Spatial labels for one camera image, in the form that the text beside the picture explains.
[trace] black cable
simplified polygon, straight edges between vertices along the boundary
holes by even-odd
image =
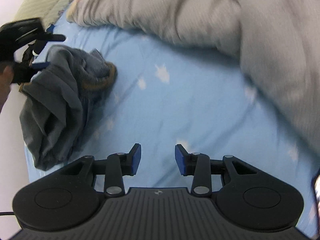
[[[0,212],[0,216],[14,216],[13,212]]]

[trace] gray blanket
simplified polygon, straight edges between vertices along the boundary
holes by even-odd
[[[75,0],[67,19],[140,28],[239,58],[320,153],[320,0]]]
[[[92,105],[116,77],[114,65],[97,50],[55,45],[47,61],[50,66],[23,86],[28,98],[20,114],[24,141],[41,170],[68,158]]]

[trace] ribbed black plate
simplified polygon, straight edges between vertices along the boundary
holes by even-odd
[[[306,240],[296,228],[259,233],[223,218],[210,199],[186,188],[131,188],[109,199],[100,212],[78,227],[60,232],[20,231],[14,240]]]

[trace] white wall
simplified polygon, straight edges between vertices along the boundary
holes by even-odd
[[[0,0],[0,26],[13,20],[23,0]],[[0,212],[12,211],[15,193],[28,184],[19,114],[25,97],[12,87],[0,114]],[[8,239],[19,230],[14,216],[0,216],[0,238]]]

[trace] blue bedsheet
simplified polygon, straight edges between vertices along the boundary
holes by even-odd
[[[232,154],[295,186],[305,201],[298,228],[309,237],[316,233],[311,179],[319,157],[244,77],[238,62],[213,49],[177,48],[141,31],[79,27],[64,16],[55,33],[65,34],[68,46],[98,49],[118,69],[111,94],[95,106],[70,161],[83,155],[104,159],[140,143],[140,166],[136,176],[124,177],[127,189],[190,188],[192,178],[181,176],[175,163],[177,143],[214,159]],[[27,149],[26,158],[30,181],[58,168],[35,169]],[[212,176],[212,186],[221,187],[219,176]],[[98,178],[96,188],[102,187]]]

